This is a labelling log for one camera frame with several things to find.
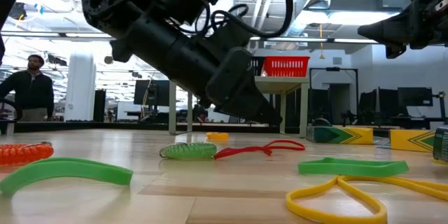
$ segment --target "wooden table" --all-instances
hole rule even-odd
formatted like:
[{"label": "wooden table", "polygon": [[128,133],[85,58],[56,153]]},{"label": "wooden table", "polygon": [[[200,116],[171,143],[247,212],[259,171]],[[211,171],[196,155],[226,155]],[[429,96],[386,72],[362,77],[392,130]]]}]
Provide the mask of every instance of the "wooden table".
[{"label": "wooden table", "polygon": [[255,77],[255,84],[263,94],[280,95],[280,133],[285,134],[286,126],[286,95],[301,89],[300,92],[300,137],[305,138],[308,123],[308,77]]},{"label": "wooden table", "polygon": [[[262,146],[280,134],[231,133],[218,149]],[[16,133],[0,144],[51,141],[54,157],[87,158],[132,169],[130,187],[81,178],[52,178],[22,188],[12,198],[0,195],[4,224],[312,224],[289,212],[286,193],[326,182],[333,175],[298,174],[298,162],[325,156],[363,160],[406,160],[412,179],[448,183],[447,167],[431,162],[431,153],[374,146],[318,144],[298,140],[305,151],[243,153],[222,160],[163,160],[159,150],[174,142],[206,141],[205,133],[171,136],[149,130],[90,129]],[[17,167],[0,167],[0,179]],[[448,202],[395,185],[351,182],[388,209],[388,224],[445,224]],[[308,207],[334,214],[372,213],[335,186],[301,199]]]}]

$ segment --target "green rubber band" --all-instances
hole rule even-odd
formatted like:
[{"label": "green rubber band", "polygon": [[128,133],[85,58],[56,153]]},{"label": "green rubber band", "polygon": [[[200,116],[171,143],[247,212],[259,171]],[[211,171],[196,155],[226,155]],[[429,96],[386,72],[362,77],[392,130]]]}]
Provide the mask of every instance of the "green rubber band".
[{"label": "green rubber band", "polygon": [[44,179],[76,177],[128,186],[133,171],[111,164],[72,157],[54,157],[27,164],[0,181],[0,191],[14,195],[19,189]]},{"label": "green rubber band", "polygon": [[406,161],[370,161],[325,157],[299,163],[299,174],[387,177],[409,171]]}]

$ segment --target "ceiling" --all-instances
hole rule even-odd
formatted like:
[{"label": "ceiling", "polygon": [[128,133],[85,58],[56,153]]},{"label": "ceiling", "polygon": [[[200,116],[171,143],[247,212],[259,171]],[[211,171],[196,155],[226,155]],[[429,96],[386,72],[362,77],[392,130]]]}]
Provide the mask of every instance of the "ceiling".
[{"label": "ceiling", "polygon": [[[99,32],[92,28],[85,21],[80,0],[17,0],[25,4],[27,17],[24,20],[17,21],[8,18],[2,31],[9,32]],[[212,10],[227,10],[234,4],[248,4],[249,12],[244,21],[251,24],[256,6],[256,0],[220,0]],[[265,21],[261,24],[261,30],[273,32],[280,28],[285,16],[285,1],[272,0],[268,6]],[[260,15],[256,16],[260,24]],[[308,25],[304,33],[311,37],[339,37],[348,39],[358,39],[356,25],[330,24]],[[5,37],[6,56],[3,59],[3,65],[0,68],[3,74],[0,79],[7,77],[10,73],[17,71],[18,68],[25,68],[27,57],[32,53],[41,53],[42,56],[54,55],[69,64],[71,51],[79,46],[88,46],[93,50],[97,62],[97,89],[107,89],[108,99],[114,101],[132,101],[134,96],[134,84],[136,79],[167,79],[166,76],[156,69],[133,56],[127,63],[114,62],[112,64],[104,63],[105,56],[111,55],[111,48],[107,41],[89,41],[67,38],[61,39],[37,39],[29,37]],[[325,48],[342,49],[357,45],[325,45]],[[305,49],[314,50],[319,44],[309,44]],[[67,88],[68,67],[56,64],[46,64],[43,71],[55,81],[56,99],[65,97]],[[135,78],[132,72],[140,74],[140,78]],[[181,106],[185,106],[186,93],[178,91],[178,97],[182,99]]]}]

